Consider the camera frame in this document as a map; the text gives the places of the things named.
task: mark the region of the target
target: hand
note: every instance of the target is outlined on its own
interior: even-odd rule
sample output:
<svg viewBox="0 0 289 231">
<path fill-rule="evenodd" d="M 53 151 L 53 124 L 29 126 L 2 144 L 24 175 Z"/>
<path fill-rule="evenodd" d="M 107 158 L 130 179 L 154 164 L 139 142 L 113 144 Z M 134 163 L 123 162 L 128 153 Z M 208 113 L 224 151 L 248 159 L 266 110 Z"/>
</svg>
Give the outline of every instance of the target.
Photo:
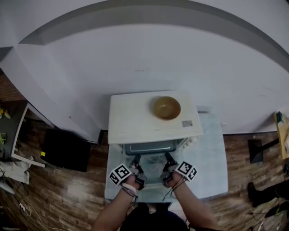
<svg viewBox="0 0 289 231">
<path fill-rule="evenodd" d="M 140 185 L 138 183 L 136 183 L 135 181 L 135 176 L 134 175 L 130 175 L 127 179 L 126 179 L 126 183 L 128 185 L 131 185 L 133 187 L 135 187 L 136 190 L 138 190 L 140 188 Z"/>
<path fill-rule="evenodd" d="M 182 175 L 179 174 L 178 172 L 173 172 L 172 173 L 172 180 L 170 180 L 168 182 L 168 186 L 173 187 L 175 186 L 177 183 L 181 182 L 183 179 Z"/>
</svg>

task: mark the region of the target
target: label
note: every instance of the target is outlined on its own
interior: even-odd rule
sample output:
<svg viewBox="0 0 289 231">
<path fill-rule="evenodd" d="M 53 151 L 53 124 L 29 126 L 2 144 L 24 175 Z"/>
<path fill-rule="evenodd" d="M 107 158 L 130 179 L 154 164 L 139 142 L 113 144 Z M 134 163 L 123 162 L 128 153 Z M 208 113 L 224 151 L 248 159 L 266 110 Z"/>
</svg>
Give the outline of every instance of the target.
<svg viewBox="0 0 289 231">
<path fill-rule="evenodd" d="M 191 120 L 183 120 L 182 121 L 182 126 L 184 127 L 192 127 L 193 126 L 193 122 Z"/>
</svg>

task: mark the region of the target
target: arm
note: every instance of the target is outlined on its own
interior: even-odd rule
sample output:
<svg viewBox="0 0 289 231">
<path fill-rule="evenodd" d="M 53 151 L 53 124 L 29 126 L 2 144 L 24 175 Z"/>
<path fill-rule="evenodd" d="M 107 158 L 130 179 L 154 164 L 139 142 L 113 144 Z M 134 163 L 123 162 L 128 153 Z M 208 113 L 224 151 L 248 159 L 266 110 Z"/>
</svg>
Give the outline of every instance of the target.
<svg viewBox="0 0 289 231">
<path fill-rule="evenodd" d="M 135 183 L 135 176 L 129 176 L 126 183 L 136 189 L 140 187 Z M 132 197 L 121 189 L 114 200 L 100 212 L 91 231 L 116 231 L 124 221 L 131 202 Z"/>
<path fill-rule="evenodd" d="M 173 180 L 168 183 L 171 187 L 182 178 L 176 172 L 173 173 L 172 177 Z M 186 183 L 178 186 L 174 190 L 174 194 L 193 227 L 220 230 L 213 213 L 192 193 Z"/>
</svg>

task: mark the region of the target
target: wooden bowl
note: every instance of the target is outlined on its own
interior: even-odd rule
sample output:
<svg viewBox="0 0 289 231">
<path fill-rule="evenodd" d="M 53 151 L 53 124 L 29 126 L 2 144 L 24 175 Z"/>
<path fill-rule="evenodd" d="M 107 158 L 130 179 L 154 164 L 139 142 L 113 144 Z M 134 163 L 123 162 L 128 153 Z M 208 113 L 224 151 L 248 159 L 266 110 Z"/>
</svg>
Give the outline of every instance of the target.
<svg viewBox="0 0 289 231">
<path fill-rule="evenodd" d="M 175 119 L 180 113 L 181 105 L 172 97 L 160 97 L 154 102 L 154 115 L 162 120 Z"/>
</svg>

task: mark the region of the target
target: wristband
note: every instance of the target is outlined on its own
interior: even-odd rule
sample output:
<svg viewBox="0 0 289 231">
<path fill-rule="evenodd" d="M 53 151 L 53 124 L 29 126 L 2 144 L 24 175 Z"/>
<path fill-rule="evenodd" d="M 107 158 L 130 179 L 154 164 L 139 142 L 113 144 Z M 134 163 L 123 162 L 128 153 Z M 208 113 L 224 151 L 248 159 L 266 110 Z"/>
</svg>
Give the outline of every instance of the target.
<svg viewBox="0 0 289 231">
<path fill-rule="evenodd" d="M 133 192 L 133 194 L 134 194 L 135 196 L 137 196 L 136 188 L 135 188 L 134 186 L 129 185 L 129 184 L 127 184 L 127 183 L 122 184 L 122 186 L 125 187 L 125 188 L 127 188 L 127 189 L 129 189 L 130 191 Z"/>
</svg>

